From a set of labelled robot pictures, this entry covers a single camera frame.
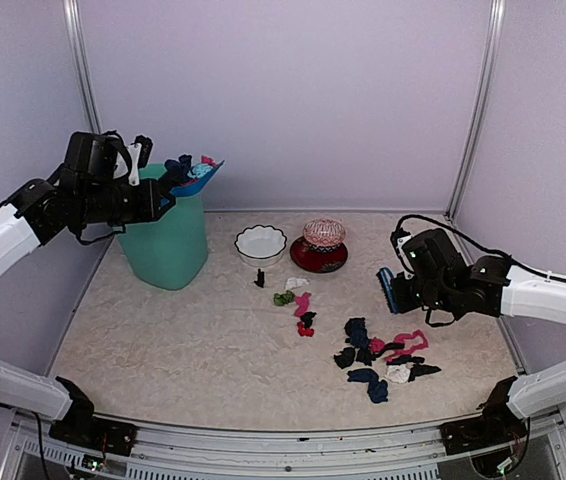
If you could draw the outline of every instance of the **red plate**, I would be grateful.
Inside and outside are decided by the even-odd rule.
[[[347,260],[347,248],[341,244],[336,250],[321,253],[314,250],[305,238],[297,238],[290,247],[290,256],[303,270],[313,273],[329,273],[338,270]]]

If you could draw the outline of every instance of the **green bucket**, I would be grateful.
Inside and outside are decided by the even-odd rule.
[[[165,167],[148,165],[139,173],[141,178],[159,178]],[[201,194],[177,198],[158,222],[128,225],[127,233],[117,238],[139,279],[166,290],[187,286],[207,260]]]

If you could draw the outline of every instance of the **wall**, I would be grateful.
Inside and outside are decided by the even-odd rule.
[[[443,211],[489,0],[81,2],[104,128],[228,163],[208,208]]]
[[[566,1],[508,0],[462,230],[566,274]],[[566,359],[566,327],[509,322],[530,371]],[[566,406],[562,408],[566,421]]]
[[[86,129],[62,2],[0,2],[0,201]],[[0,280],[0,358],[45,372],[102,247],[62,234]],[[0,408],[0,443],[11,413]]]

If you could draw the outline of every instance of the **pink bowl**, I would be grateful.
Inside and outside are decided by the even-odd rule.
[[[305,225],[303,236],[316,247],[337,247],[345,240],[345,228],[335,220],[320,218]]]

